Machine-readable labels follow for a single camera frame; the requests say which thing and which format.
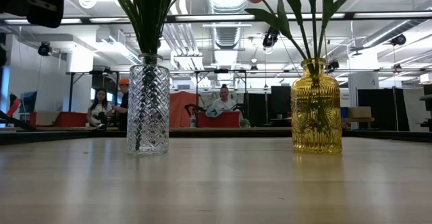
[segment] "man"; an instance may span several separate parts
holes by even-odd
[[[128,99],[129,99],[129,78],[122,78],[119,81],[120,91],[123,93],[120,106],[114,106],[113,109],[119,115],[119,130],[128,128]]]
[[[217,111],[229,111],[231,110],[235,105],[236,102],[234,100],[229,99],[228,96],[230,95],[230,91],[228,90],[228,87],[226,84],[223,84],[221,87],[220,92],[220,99],[216,99],[211,107]]]

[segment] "woman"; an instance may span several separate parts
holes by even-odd
[[[107,91],[103,88],[96,90],[93,104],[88,108],[87,121],[92,127],[97,127],[107,121],[107,116],[112,114],[111,105],[108,104]]]

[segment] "vase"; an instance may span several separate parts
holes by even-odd
[[[338,81],[323,73],[325,59],[302,62],[303,77],[291,87],[292,140],[295,152],[342,152]]]
[[[163,154],[169,146],[169,70],[160,55],[142,54],[130,68],[127,152]]]

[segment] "person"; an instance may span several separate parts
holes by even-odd
[[[107,91],[103,88],[97,89],[94,101],[90,104],[87,111],[87,121],[92,127],[107,123],[107,116],[112,114],[111,105],[108,104]]]
[[[114,106],[113,109],[119,115],[119,130],[127,130],[128,128],[128,99],[129,99],[129,78],[122,78],[119,81],[119,87],[123,97],[121,98],[120,106]]]
[[[222,85],[219,95],[221,97],[219,99],[216,99],[212,103],[211,107],[215,110],[231,111],[232,108],[236,105],[236,102],[229,98],[230,90],[228,89],[226,84]]]

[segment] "pillar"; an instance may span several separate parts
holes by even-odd
[[[67,72],[89,72],[93,69],[93,54],[88,49],[80,45],[76,45],[72,53],[67,54]],[[81,78],[80,74],[74,76],[76,83],[72,92],[72,112],[86,113],[90,104],[90,94],[92,88],[92,76],[84,74]],[[63,110],[69,109],[69,91],[70,80],[65,88],[65,96],[63,102]]]
[[[361,55],[350,55],[348,60],[349,69],[378,69],[378,56],[374,48],[359,51]],[[379,89],[378,72],[356,72],[348,75],[348,88],[350,92],[350,106],[357,107],[357,90],[360,89]],[[358,128],[357,123],[353,123],[353,130]]]

